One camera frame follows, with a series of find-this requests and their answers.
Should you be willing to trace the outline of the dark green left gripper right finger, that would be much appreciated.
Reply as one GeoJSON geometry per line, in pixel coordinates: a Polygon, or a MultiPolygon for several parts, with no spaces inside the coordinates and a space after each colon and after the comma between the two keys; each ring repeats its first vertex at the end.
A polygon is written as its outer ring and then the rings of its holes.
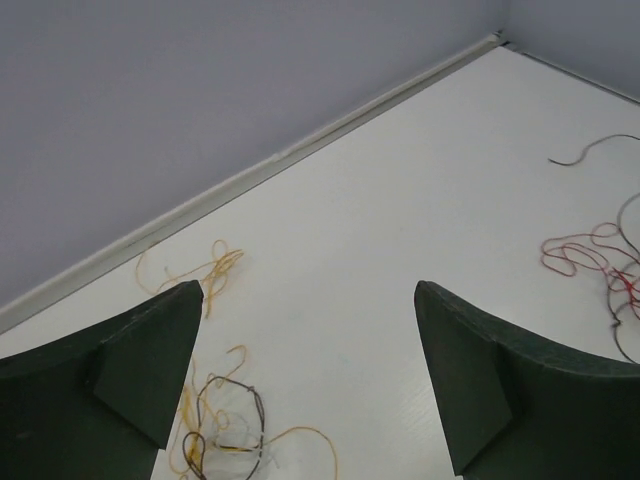
{"type": "Polygon", "coordinates": [[[454,473],[635,479],[639,369],[530,332],[421,281],[417,325],[454,473]]]}

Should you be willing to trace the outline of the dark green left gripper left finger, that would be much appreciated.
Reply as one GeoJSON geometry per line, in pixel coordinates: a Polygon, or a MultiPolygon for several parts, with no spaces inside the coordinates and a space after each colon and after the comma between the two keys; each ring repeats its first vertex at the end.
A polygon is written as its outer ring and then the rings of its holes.
{"type": "Polygon", "coordinates": [[[1,361],[4,479],[148,479],[166,449],[203,291],[144,303],[1,361]]]}

